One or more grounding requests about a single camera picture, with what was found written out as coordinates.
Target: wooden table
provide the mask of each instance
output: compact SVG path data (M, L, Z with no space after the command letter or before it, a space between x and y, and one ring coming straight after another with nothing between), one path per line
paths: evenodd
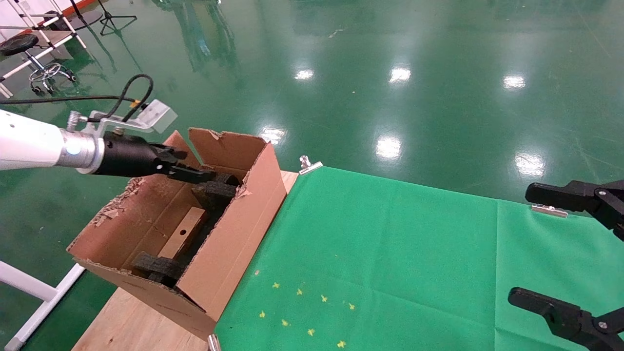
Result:
M299 174L281 172L286 192ZM206 341L187 332L119 288L72 351L206 351Z

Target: green backdrop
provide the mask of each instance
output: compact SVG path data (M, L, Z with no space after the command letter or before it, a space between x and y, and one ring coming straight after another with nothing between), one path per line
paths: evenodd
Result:
M600 315L624 306L623 258L593 218L322 167L297 180L216 333L226 351L583 350L507 294Z

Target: green floor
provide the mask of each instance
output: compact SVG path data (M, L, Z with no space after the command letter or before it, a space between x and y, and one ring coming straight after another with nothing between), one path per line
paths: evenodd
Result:
M81 30L90 55L70 46L80 84L61 84L62 94L116 95L150 74L153 97L179 114L170 130L262 134L290 171L307 154L517 202L535 181L624 177L622 2L222 1L106 2L139 20L123 36ZM9 110L64 126L72 109L109 108ZM0 259L58 283L72 265L66 246L124 184L72 169L3 172ZM70 350L113 291L86 274L25 349ZM0 286L1 345L38 304Z

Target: torn cardboard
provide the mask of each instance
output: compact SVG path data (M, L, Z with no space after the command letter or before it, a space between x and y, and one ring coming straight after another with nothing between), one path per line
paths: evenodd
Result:
M273 146L263 139L197 128L191 128L189 136L204 165L233 174L242 186L176 289L141 277L132 270L132 261L142 251L158 255L191 207L200 206L191 184L164 175L130 180L67 251L86 269L205 340L273 222L286 189ZM184 162L200 167L177 131L164 144L187 151Z

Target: white metal frame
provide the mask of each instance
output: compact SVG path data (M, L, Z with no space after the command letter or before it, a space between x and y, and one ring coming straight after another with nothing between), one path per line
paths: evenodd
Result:
M6 344L4 351L18 351L83 272L84 267L75 264L55 288L0 261L0 282L43 300L41 306L26 321L26 324Z
M28 12L26 12L26 9L24 9L24 6L22 6L22 4L19 2L19 0L9 0L9 1L7 1L11 5L11 7L13 7L13 10L15 10L17 15L21 17L22 21L24 21L24 24L26 26L24 26L24 27L0 26L0 29L32 29L32 30L38 31L39 34L41 35L41 37L44 38L44 40L48 43L48 45L50 45L50 47L48 47L47 49L45 49L42 52L40 52L39 54L37 54L35 56L35 59L39 59L42 56L45 56L46 54L49 54L54 49L56 49L57 47L65 44L67 41L69 41L73 37L76 37L76 39L78 40L80 45L84 49L86 49L87 46L84 44L84 42L82 41L82 39L80 38L78 33L76 33L76 30L74 30L74 28L72 27L71 23L67 20L67 18L62 15L63 11L59 7L59 5L55 2L55 0L48 0L48 1L52 4L52 7L54 8L54 10L59 15L54 15L54 14L29 14ZM40 27L33 18L43 18L44 20L47 19L47 18L50 18L50 19L48 19L47 21L44 21L41 24L41 27ZM47 35L44 33L44 31L41 30L41 28L42 27L47 27L50 24L52 24L52 23L54 23L54 22L56 22L56 21L58 21L60 19L62 19L65 22L65 25L69 28L71 34L67 35L65 38L61 39L57 43L52 43L52 41L50 41L50 39L47 37ZM6 88L6 86L4 86L2 84L2 81L7 79L8 77L11 77L13 74L19 72L24 67L26 67L26 66L28 66L30 64L31 64L30 61L26 61L26 62L22 63L21 65L19 65L14 70L12 70L11 72L9 72L9 73L7 73L7 74L5 74L5 75L3 75L1 77L2 79L0 79L0 93L2 95L4 95L4 97L9 99L11 96L13 96L13 94L9 91L9 89Z

